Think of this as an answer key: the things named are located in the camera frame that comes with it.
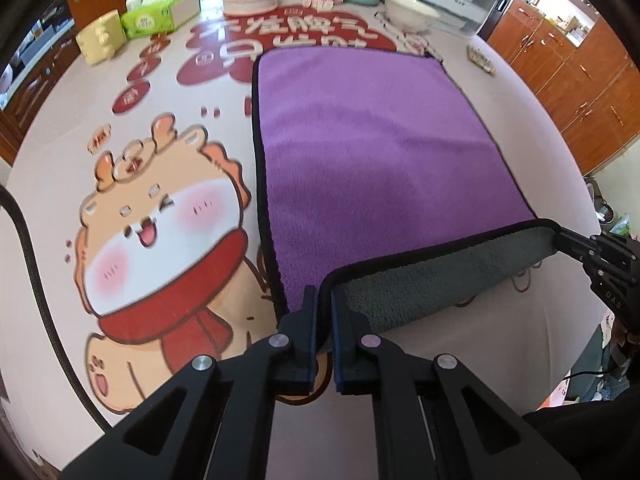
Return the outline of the purple grey microfibre towel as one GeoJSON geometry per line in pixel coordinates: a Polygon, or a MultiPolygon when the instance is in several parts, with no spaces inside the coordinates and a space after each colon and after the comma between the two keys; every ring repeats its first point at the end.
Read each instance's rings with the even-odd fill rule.
{"type": "Polygon", "coordinates": [[[386,332],[552,256],[484,122],[430,56],[273,49],[252,80],[257,218],[279,313],[313,288],[386,332]]]}

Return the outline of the yellow ceramic mug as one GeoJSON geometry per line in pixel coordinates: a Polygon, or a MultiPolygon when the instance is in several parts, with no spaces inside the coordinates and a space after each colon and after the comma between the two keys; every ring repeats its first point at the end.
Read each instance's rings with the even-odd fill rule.
{"type": "Polygon", "coordinates": [[[117,10],[96,18],[76,35],[80,53],[89,66],[114,58],[126,41],[117,10]]]}

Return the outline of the green tissue box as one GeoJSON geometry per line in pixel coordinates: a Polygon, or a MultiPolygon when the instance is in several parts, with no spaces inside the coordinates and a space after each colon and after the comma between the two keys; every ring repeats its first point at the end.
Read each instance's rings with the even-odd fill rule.
{"type": "Polygon", "coordinates": [[[120,24],[128,40],[173,32],[200,13],[200,0],[141,0],[122,14],[120,24]]]}

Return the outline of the white ceramic bowl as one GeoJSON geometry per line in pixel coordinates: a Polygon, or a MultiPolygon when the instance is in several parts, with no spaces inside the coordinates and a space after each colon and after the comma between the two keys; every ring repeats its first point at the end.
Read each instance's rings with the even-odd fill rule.
{"type": "Polygon", "coordinates": [[[402,32],[425,32],[440,19],[440,13],[418,0],[384,0],[385,14],[402,32]]]}

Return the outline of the small clear box on table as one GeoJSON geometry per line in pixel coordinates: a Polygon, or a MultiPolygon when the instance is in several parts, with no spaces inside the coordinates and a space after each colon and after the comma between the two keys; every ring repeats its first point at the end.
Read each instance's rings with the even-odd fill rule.
{"type": "Polygon", "coordinates": [[[491,60],[484,55],[480,49],[473,47],[472,44],[468,44],[466,46],[466,55],[468,56],[468,60],[484,73],[495,76],[496,68],[494,64],[491,63],[491,60]]]}

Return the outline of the wooden storage cabinet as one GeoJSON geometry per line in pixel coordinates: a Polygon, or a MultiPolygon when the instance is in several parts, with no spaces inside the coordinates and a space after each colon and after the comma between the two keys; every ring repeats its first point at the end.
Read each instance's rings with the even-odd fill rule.
{"type": "Polygon", "coordinates": [[[638,67],[589,0],[498,0],[480,36],[536,96],[583,174],[638,140],[638,67]]]}

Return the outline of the pink cartoon printed tablecloth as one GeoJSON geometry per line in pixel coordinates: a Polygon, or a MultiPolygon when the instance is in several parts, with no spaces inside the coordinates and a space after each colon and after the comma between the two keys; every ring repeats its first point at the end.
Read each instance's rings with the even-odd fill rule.
{"type": "Polygon", "coordinates": [[[470,101],[541,219],[599,229],[558,128],[478,38],[409,35],[378,8],[201,15],[98,66],[75,61],[27,133],[8,182],[48,304],[1,222],[1,406],[26,457],[61,470],[186,362],[232,358],[276,329],[257,218],[252,80],[273,49],[430,56],[470,101]]]}

